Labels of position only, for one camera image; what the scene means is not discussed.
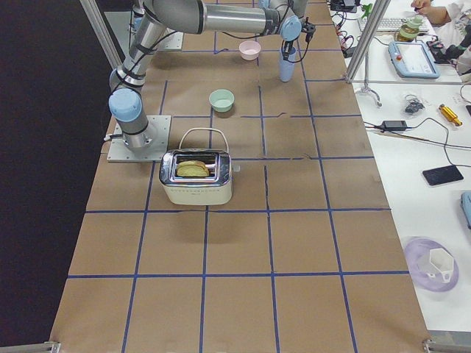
blue tablet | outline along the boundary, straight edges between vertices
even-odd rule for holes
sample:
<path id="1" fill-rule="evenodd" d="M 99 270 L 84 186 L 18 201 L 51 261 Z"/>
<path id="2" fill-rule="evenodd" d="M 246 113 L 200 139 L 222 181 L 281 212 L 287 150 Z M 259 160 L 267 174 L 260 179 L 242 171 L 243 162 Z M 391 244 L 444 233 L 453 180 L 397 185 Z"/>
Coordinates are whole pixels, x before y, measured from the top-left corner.
<path id="1" fill-rule="evenodd" d="M 389 55 L 401 77 L 436 79 L 440 77 L 439 69 L 423 42 L 391 42 Z"/>

human hand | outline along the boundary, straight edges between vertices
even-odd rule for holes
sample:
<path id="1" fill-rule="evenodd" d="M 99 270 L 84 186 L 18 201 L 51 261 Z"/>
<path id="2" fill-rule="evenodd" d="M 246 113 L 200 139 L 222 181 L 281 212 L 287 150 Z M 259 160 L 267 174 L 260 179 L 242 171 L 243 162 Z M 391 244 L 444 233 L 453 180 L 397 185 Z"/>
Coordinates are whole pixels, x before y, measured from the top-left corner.
<path id="1" fill-rule="evenodd" d="M 430 7 L 430 6 L 432 6 L 431 0 L 413 0 L 411 4 L 411 7 L 415 7 L 418 10 L 423 9 L 424 7 Z"/>

black wall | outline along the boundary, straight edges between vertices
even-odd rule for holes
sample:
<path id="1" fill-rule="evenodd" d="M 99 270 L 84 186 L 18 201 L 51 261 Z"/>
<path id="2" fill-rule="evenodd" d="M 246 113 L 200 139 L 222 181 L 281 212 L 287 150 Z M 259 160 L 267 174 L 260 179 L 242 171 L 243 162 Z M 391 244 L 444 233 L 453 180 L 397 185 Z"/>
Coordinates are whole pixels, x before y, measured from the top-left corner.
<path id="1" fill-rule="evenodd" d="M 110 114 L 78 0 L 0 11 L 0 346 L 49 339 Z"/>

toaster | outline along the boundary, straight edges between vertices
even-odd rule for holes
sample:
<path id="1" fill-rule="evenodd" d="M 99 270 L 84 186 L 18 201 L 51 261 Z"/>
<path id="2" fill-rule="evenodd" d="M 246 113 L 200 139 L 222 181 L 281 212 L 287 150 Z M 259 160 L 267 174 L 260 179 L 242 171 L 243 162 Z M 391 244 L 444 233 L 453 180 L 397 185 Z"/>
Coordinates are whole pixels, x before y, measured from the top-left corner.
<path id="1" fill-rule="evenodd" d="M 208 130 L 221 134 L 226 150 L 182 149 L 186 136 L 195 130 Z M 208 176 L 178 176 L 178 165 L 187 161 L 200 161 L 209 171 Z M 168 198 L 174 204 L 213 205 L 229 202 L 233 195 L 233 167 L 229 146 L 221 130 L 196 127 L 182 137 L 178 149 L 167 151 L 160 161 L 159 179 Z"/>

bread slice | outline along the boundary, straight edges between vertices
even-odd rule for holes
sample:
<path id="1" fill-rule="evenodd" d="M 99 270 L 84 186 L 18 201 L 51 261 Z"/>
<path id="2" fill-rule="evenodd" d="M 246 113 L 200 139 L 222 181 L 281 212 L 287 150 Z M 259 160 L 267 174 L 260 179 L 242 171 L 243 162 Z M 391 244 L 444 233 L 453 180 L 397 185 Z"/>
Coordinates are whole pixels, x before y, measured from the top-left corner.
<path id="1" fill-rule="evenodd" d="M 200 160 L 186 160 L 177 165 L 178 177 L 209 177 L 209 169 Z"/>

